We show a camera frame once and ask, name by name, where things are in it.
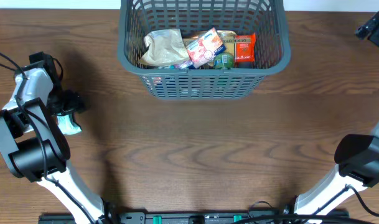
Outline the small teal packet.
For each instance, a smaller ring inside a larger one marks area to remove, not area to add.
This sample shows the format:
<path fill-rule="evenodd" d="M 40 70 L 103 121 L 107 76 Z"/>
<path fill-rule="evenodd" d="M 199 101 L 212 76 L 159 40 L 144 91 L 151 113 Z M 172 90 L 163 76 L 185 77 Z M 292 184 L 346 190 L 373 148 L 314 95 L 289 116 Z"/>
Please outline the small teal packet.
<path fill-rule="evenodd" d="M 57 116 L 58 127 L 64 135 L 74 135 L 82 132 L 81 127 L 75 122 L 74 115 Z"/>

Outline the orange San Remo spaghetti pack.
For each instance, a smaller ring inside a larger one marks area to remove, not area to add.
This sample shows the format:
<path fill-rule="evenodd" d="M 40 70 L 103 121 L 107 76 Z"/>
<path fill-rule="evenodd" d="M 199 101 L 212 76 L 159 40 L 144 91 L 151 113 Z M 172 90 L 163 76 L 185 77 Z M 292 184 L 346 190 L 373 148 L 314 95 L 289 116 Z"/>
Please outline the orange San Remo spaghetti pack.
<path fill-rule="evenodd" d="M 235 36 L 235 62 L 246 63 L 255 61 L 256 34 Z"/>

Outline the beige paper pouch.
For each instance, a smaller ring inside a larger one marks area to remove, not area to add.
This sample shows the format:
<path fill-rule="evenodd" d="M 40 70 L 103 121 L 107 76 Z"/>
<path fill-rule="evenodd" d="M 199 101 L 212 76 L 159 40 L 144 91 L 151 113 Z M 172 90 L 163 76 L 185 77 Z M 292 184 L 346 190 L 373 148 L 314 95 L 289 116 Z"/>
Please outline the beige paper pouch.
<path fill-rule="evenodd" d="M 139 63 L 153 67 L 176 65 L 188 61 L 180 29 L 155 30 L 144 37 L 146 52 Z"/>

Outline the green capped small bottle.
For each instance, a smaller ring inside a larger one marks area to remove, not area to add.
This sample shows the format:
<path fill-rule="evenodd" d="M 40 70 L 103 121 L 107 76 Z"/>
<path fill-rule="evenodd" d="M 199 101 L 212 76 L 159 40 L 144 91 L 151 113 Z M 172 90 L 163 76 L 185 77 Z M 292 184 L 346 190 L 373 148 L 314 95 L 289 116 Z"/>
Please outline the green capped small bottle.
<path fill-rule="evenodd" d="M 214 69 L 231 69 L 234 65 L 234 56 L 229 53 L 218 54 L 213 61 Z"/>

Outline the Kleenex pocket tissue multipack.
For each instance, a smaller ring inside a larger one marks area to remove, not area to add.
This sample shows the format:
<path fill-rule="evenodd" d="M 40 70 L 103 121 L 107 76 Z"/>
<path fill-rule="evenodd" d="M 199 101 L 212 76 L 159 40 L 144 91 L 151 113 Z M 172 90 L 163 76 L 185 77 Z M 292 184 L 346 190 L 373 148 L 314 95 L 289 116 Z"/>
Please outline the Kleenex pocket tissue multipack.
<path fill-rule="evenodd" d="M 223 39 L 215 28 L 201 32 L 198 36 L 183 39 L 189 59 L 174 65 L 174 68 L 198 69 L 226 51 Z"/>

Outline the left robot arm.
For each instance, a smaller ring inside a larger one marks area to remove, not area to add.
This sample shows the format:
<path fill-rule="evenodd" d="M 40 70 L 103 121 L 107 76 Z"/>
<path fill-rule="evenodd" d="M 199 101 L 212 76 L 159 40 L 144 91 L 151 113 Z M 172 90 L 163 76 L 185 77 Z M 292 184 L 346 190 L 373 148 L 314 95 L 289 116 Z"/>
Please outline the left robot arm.
<path fill-rule="evenodd" d="M 77 93 L 62 88 L 58 65 L 46 56 L 16 68 L 16 87 L 0 111 L 0 152 L 14 176 L 49 190 L 75 223 L 113 223 L 107 203 L 70 162 L 65 136 L 80 132 L 73 114 L 85 107 Z"/>

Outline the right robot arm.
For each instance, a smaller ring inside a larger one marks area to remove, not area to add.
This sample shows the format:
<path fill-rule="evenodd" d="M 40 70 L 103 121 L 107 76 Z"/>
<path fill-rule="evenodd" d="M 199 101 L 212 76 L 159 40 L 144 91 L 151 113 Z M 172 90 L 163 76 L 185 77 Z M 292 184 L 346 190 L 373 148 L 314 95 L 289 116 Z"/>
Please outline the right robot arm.
<path fill-rule="evenodd" d="M 334 154 L 335 166 L 313 188 L 298 195 L 290 214 L 327 215 L 344 200 L 355 195 L 369 214 L 359 192 L 379 184 L 379 122 L 370 135 L 348 134 Z"/>

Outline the grey plastic lattice basket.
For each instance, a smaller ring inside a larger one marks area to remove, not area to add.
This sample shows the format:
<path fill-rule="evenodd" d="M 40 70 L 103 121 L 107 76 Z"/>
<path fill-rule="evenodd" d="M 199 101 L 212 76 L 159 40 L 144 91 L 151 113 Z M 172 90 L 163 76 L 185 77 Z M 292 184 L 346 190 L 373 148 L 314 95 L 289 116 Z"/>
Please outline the grey plastic lattice basket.
<path fill-rule="evenodd" d="M 118 58 L 157 98 L 242 98 L 290 57 L 282 0 L 121 2 Z"/>

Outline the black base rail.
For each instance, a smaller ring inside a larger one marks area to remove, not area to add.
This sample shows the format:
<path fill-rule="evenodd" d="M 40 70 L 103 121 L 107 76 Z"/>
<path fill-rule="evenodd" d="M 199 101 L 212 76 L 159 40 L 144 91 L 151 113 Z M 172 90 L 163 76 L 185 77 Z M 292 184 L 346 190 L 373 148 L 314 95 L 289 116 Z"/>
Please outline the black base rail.
<path fill-rule="evenodd" d="M 240 220 L 259 217 L 263 215 L 277 215 L 274 209 L 250 210 L 249 212 L 217 212 L 217 213 L 143 213 L 129 212 L 121 213 L 119 221 L 121 224 L 222 224 L 233 223 Z M 333 210 L 328 215 L 349 218 L 349 212 L 345 210 Z M 72 215 L 42 215 L 38 224 L 68 224 L 75 223 Z M 262 220 L 253 223 L 272 224 L 282 223 L 278 220 Z"/>

